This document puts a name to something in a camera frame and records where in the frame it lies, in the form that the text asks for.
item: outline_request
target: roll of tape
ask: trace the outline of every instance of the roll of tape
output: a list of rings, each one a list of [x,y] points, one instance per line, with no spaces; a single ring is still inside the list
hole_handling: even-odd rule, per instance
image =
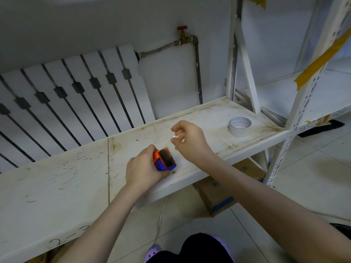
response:
[[[229,132],[233,136],[245,137],[251,132],[251,121],[245,117],[235,117],[229,121]]]

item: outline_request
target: white wall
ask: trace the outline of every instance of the white wall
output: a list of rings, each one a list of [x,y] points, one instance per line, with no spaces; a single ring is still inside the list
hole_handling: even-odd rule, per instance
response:
[[[266,10],[244,2],[257,84],[293,71],[314,2],[267,0]],[[122,43],[155,49],[186,24],[199,38],[204,102],[225,94],[230,0],[0,0],[0,9],[0,72]],[[139,72],[156,118],[199,103],[192,45],[142,59]]]

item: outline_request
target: black object on floor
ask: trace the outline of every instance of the black object on floor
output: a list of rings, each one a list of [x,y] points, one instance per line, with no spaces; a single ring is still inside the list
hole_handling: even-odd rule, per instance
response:
[[[337,120],[330,120],[329,121],[330,124],[327,124],[327,125],[322,125],[322,126],[316,126],[314,128],[311,128],[305,132],[302,132],[300,134],[298,134],[299,137],[307,137],[307,136],[312,136],[312,135],[315,135],[315,134],[319,134],[321,132],[325,132],[325,131],[329,131],[329,130],[332,130],[332,129],[336,129],[336,128],[339,128],[339,127],[342,127],[344,126],[345,124],[342,123],[342,122],[339,122]]]
[[[151,257],[147,263],[233,263],[226,249],[208,234],[198,233],[189,236],[179,255],[161,251]]]
[[[336,228],[340,233],[345,235],[348,239],[351,240],[351,227],[348,225],[340,223],[330,223],[334,228]]]

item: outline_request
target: person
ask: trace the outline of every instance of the person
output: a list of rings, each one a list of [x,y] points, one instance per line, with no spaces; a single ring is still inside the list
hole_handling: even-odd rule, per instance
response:
[[[199,169],[212,176],[251,214],[267,233],[296,261],[351,262],[351,241],[320,217],[278,191],[256,181],[218,157],[208,146],[201,128],[179,121],[171,130],[175,148]],[[169,175],[152,162],[150,145],[126,169],[126,185],[108,208],[79,237],[59,263],[106,262],[132,207],[150,188]],[[216,236],[190,236],[179,255],[152,247],[144,262],[233,262],[225,243]]]

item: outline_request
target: person's left hand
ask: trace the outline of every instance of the person's left hand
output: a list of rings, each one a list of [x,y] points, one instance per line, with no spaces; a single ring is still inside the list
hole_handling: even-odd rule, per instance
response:
[[[169,170],[156,169],[152,162],[154,151],[157,151],[156,147],[150,145],[127,163],[126,186],[131,187],[140,196],[170,174]]]

